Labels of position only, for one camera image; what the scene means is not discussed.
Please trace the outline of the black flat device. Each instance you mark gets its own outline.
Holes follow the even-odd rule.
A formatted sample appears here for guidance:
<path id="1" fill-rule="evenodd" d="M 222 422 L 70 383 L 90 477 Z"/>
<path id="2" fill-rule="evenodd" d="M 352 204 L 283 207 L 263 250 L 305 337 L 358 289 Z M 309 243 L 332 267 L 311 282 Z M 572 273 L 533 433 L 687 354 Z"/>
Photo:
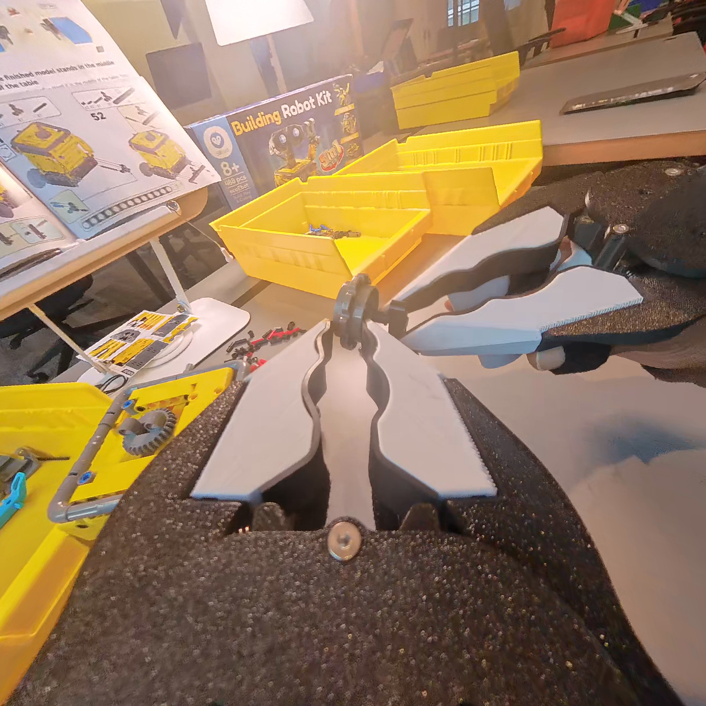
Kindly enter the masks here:
<path id="1" fill-rule="evenodd" d="M 684 97 L 693 95 L 704 82 L 705 72 L 700 72 L 592 93 L 570 99 L 560 109 L 560 114 L 578 114 Z"/>

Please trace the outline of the pile of small brick parts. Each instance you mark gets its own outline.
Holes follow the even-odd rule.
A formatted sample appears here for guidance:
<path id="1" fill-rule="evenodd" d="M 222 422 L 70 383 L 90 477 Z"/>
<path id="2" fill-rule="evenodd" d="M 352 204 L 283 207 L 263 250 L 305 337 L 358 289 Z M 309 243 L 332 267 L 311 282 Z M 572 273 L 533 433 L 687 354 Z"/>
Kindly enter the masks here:
<path id="1" fill-rule="evenodd" d="M 297 326 L 293 321 L 289 322 L 287 328 L 277 327 L 270 329 L 258 338 L 255 337 L 252 331 L 249 331 L 246 338 L 235 340 L 231 343 L 226 348 L 226 353 L 231 360 L 244 363 L 245 372 L 251 373 L 267 362 L 259 356 L 258 351 L 264 347 L 288 342 L 302 336 L 304 333 L 306 333 L 306 330 Z"/>

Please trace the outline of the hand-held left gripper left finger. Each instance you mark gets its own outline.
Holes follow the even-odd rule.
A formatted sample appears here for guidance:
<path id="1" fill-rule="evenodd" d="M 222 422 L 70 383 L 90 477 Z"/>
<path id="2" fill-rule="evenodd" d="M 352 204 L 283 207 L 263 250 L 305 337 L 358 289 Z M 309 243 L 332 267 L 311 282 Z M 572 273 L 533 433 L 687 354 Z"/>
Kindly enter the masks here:
<path id="1" fill-rule="evenodd" d="M 190 496 L 280 507 L 295 530 L 325 526 L 331 477 L 318 403 L 327 391 L 331 321 L 323 320 L 252 373 Z"/>

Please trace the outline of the grey desk with wooden edge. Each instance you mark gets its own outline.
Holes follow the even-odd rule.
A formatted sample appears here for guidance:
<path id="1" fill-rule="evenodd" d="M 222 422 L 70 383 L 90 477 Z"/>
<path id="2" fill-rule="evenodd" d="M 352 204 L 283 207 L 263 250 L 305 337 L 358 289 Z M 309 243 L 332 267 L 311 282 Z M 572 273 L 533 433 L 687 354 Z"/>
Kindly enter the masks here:
<path id="1" fill-rule="evenodd" d="M 705 72 L 695 33 L 527 69 L 517 119 L 542 122 L 546 166 L 628 162 L 705 154 L 705 84 L 694 93 L 562 114 L 579 97 Z"/>

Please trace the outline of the large yellow storage bin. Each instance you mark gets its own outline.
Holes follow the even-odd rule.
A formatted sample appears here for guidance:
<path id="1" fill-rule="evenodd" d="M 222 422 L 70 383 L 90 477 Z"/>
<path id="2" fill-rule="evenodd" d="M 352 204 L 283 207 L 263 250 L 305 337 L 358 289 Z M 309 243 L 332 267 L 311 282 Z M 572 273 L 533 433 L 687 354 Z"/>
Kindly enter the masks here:
<path id="1" fill-rule="evenodd" d="M 1 702 L 5 703 L 53 630 L 107 518 L 67 534 L 47 507 L 110 406 L 92 385 L 1 388 L 1 454 L 34 451 L 24 506 L 1 528 Z"/>

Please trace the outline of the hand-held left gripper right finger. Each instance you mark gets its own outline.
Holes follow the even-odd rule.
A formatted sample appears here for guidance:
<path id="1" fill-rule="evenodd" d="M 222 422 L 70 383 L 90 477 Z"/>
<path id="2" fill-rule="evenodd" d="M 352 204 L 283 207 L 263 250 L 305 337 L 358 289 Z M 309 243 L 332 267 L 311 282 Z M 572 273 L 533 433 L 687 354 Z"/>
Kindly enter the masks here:
<path id="1" fill-rule="evenodd" d="M 497 485 L 446 378 L 376 322 L 363 325 L 366 391 L 376 405 L 368 478 L 377 530 L 398 530 L 416 505 L 495 499 Z"/>

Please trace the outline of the white oval board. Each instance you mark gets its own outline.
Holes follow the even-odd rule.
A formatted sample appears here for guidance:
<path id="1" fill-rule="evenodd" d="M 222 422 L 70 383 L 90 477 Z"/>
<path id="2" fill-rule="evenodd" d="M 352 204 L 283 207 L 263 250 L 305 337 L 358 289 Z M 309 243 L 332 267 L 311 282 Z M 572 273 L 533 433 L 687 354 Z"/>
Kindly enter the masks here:
<path id="1" fill-rule="evenodd" d="M 189 346 L 176 357 L 163 364 L 146 368 L 130 378 L 106 372 L 101 366 L 90 361 L 90 369 L 79 378 L 79 381 L 99 385 L 109 381 L 112 376 L 117 376 L 117 382 L 125 378 L 128 383 L 143 383 L 182 374 L 187 368 L 198 366 L 225 342 L 244 331 L 251 318 L 248 312 L 212 298 L 197 299 L 190 303 L 188 311 L 178 312 L 198 316 L 200 322 L 193 329 Z"/>

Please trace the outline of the orange box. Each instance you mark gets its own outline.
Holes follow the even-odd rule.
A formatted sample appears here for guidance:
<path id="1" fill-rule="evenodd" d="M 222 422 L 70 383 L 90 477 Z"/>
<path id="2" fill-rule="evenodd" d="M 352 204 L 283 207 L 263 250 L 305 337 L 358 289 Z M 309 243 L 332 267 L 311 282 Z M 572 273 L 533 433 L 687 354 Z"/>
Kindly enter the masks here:
<path id="1" fill-rule="evenodd" d="M 555 1 L 549 46 L 583 42 L 607 31 L 617 1 Z"/>

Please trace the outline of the open instruction manual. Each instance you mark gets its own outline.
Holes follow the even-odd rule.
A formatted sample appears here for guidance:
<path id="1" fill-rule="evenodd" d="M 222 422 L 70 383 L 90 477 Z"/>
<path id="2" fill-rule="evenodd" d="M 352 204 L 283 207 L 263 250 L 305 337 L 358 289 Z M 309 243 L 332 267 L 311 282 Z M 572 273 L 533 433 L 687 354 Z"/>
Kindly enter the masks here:
<path id="1" fill-rule="evenodd" d="M 81 1 L 1 2 L 1 274 L 218 183 Z"/>

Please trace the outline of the sticker sheet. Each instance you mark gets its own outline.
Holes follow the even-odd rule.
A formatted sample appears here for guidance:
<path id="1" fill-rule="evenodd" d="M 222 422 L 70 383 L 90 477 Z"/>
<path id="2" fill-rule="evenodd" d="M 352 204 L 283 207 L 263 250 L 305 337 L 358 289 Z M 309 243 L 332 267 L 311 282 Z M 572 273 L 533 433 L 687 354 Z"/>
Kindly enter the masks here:
<path id="1" fill-rule="evenodd" d="M 128 378 L 176 357 L 193 337 L 198 316 L 142 311 L 85 350 L 91 362 Z"/>

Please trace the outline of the blue toy kit box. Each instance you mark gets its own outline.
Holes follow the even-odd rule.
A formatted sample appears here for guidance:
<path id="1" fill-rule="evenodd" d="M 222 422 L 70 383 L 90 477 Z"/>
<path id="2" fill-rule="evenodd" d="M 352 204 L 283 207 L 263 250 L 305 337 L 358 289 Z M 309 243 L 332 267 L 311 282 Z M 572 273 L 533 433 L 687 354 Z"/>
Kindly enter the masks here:
<path id="1" fill-rule="evenodd" d="M 287 183 L 339 172 L 364 155 L 351 74 L 185 127 L 232 210 Z"/>

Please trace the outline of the dark monitor screen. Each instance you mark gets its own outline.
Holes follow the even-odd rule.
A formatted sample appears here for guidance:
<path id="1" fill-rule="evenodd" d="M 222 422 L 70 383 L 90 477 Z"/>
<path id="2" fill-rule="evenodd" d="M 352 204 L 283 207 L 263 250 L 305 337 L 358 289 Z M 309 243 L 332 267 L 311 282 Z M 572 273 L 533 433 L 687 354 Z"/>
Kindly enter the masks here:
<path id="1" fill-rule="evenodd" d="M 167 108 L 177 110 L 213 98 L 200 42 L 148 52 L 146 61 L 154 91 Z"/>

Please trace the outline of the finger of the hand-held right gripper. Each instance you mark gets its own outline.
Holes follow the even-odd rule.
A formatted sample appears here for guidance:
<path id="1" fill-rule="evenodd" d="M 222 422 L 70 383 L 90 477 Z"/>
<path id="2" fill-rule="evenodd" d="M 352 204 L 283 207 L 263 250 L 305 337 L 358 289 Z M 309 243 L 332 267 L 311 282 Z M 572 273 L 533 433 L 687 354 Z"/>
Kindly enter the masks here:
<path id="1" fill-rule="evenodd" d="M 622 275 L 577 266 L 529 294 L 490 299 L 465 313 L 437 315 L 405 334 L 401 343 L 424 356 L 529 354 L 539 348 L 547 331 L 642 301 Z"/>
<path id="2" fill-rule="evenodd" d="M 388 305 L 411 314 L 450 302 L 450 313 L 465 313 L 491 299 L 539 288 L 554 274 L 569 215 L 542 207 L 472 234 L 417 276 Z"/>

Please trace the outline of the grey brick part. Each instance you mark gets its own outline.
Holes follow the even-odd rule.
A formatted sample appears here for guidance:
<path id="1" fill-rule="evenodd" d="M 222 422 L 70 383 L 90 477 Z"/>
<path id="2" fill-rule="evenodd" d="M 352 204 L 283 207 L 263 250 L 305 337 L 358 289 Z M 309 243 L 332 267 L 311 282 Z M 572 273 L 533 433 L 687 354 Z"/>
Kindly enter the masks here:
<path id="1" fill-rule="evenodd" d="M 42 462 L 29 448 L 19 448 L 13 453 L 1 454 L 1 485 L 11 483 L 17 473 L 30 477 L 41 465 Z"/>

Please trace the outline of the pale grey desk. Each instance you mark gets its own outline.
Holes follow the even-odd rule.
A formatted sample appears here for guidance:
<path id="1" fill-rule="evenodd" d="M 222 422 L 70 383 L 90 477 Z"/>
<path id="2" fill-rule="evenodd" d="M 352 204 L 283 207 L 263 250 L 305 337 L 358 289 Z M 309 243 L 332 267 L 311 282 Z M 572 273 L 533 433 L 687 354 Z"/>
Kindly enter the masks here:
<path id="1" fill-rule="evenodd" d="M 251 329 L 328 317 L 332 301 L 247 278 L 216 253 L 214 273 L 186 288 L 251 313 Z M 172 312 L 117 260 L 94 274 L 85 312 Z M 374 526 L 367 449 L 376 411 L 366 364 L 334 341 L 321 400 L 331 472 L 327 520 Z M 485 369 L 473 357 L 425 358 L 456 378 L 540 459 L 578 511 L 605 562 L 632 628 L 686 705 L 705 704 L 705 389 L 653 379 L 611 358 L 578 375 L 534 370 L 524 358 Z"/>

